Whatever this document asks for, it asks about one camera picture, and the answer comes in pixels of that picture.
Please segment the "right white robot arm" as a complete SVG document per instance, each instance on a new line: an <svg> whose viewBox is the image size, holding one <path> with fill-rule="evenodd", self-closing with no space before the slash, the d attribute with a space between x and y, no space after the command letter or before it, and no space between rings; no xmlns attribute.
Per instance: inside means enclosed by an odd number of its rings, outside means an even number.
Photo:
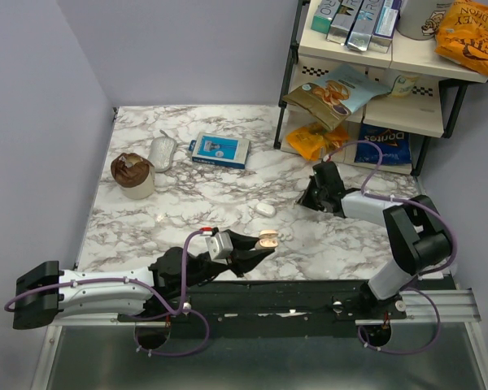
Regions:
<svg viewBox="0 0 488 390"><path fill-rule="evenodd" d="M313 167L313 175L297 203L386 229L393 259L363 283L358 298L359 312L370 319L385 312L387 300L398 295L422 271L455 253L454 238L429 197L395 201L358 188L347 189L333 162Z"/></svg>

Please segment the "beige earbud charging case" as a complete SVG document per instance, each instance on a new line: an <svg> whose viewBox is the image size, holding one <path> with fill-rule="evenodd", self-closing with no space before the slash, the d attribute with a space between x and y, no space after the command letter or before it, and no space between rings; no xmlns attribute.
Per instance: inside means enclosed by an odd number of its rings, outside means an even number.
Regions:
<svg viewBox="0 0 488 390"><path fill-rule="evenodd" d="M276 230L263 230L259 233L256 249L275 249L279 245L279 233Z"/></svg>

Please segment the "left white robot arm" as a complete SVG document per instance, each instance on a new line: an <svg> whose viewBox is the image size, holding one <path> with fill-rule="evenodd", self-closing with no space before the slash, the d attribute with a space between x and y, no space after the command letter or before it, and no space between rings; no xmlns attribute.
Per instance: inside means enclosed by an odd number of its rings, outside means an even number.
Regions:
<svg viewBox="0 0 488 390"><path fill-rule="evenodd" d="M81 314L118 314L130 321L182 314L190 309L188 288L226 271L242 278L275 252L278 236L275 230L244 236L204 227L151 265L128 271L73 271L43 262L16 280L15 296L4 309L13 315L15 330Z"/></svg>

